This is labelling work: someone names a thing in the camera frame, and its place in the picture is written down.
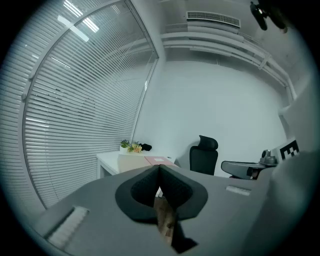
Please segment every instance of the chair headrest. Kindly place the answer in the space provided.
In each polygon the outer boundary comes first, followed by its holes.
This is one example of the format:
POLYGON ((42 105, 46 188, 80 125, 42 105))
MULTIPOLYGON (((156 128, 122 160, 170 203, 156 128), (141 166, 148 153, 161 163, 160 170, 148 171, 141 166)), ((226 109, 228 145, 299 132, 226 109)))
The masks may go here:
POLYGON ((218 142, 214 138, 199 135, 200 142, 198 147, 204 150, 216 150, 218 148, 218 142))

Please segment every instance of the window blinds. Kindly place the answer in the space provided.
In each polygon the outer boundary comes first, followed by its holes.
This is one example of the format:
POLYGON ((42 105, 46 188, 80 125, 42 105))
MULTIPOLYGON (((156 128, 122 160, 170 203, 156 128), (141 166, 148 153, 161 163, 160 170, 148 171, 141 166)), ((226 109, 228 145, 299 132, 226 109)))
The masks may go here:
POLYGON ((97 153, 119 150, 121 140, 131 139, 155 61, 123 2, 86 20, 52 49, 27 101, 26 160, 46 207, 97 178, 97 153), (141 40, 146 47, 137 51, 141 40))
POLYGON ((156 56, 148 44, 141 47, 147 40, 121 1, 65 34, 40 66, 22 120, 29 173, 18 146, 21 95, 36 61, 68 22, 105 2, 47 1, 2 64, 1 184, 29 218, 95 179, 96 153, 117 150, 134 128, 156 56))

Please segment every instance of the black object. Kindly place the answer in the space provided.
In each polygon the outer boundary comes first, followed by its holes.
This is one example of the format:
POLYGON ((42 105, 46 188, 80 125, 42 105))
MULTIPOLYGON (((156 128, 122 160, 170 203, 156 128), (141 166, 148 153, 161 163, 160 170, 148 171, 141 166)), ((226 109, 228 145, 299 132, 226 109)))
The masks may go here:
POLYGON ((152 146, 151 145, 148 145, 148 144, 139 144, 139 146, 142 147, 142 150, 145 150, 145 151, 150 151, 152 149, 152 146))
POLYGON ((190 170, 202 174, 214 175, 218 159, 218 142, 214 138, 199 135, 198 146, 190 148, 190 170))
POLYGON ((265 0, 259 0, 259 4, 254 4, 251 2, 250 10, 256 21, 258 22, 260 28, 264 31, 268 29, 265 19, 269 16, 272 22, 281 30, 287 28, 283 22, 283 18, 280 15, 280 12, 274 6, 271 6, 265 0))
POLYGON ((122 183, 115 201, 133 221, 156 224, 153 205, 159 186, 179 221, 196 217, 208 200, 208 192, 200 183, 165 165, 155 165, 122 183))

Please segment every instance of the potted plant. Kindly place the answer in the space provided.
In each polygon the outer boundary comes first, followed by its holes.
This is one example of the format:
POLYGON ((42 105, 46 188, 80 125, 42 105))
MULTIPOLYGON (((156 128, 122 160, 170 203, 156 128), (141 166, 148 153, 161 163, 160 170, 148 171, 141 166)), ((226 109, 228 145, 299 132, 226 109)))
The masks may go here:
POLYGON ((129 140, 122 140, 120 145, 120 153, 126 153, 128 151, 128 148, 130 147, 129 140))
POLYGON ((128 147, 128 152, 141 153, 142 146, 139 146, 138 141, 132 141, 130 147, 128 147))

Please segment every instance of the black office chair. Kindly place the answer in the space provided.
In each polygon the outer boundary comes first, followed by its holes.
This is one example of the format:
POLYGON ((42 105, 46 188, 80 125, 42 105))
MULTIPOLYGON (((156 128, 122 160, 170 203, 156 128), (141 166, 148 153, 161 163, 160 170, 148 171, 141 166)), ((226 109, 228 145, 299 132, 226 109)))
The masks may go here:
POLYGON ((198 146, 190 148, 190 170, 202 174, 214 175, 218 159, 218 142, 214 138, 199 135, 198 146))

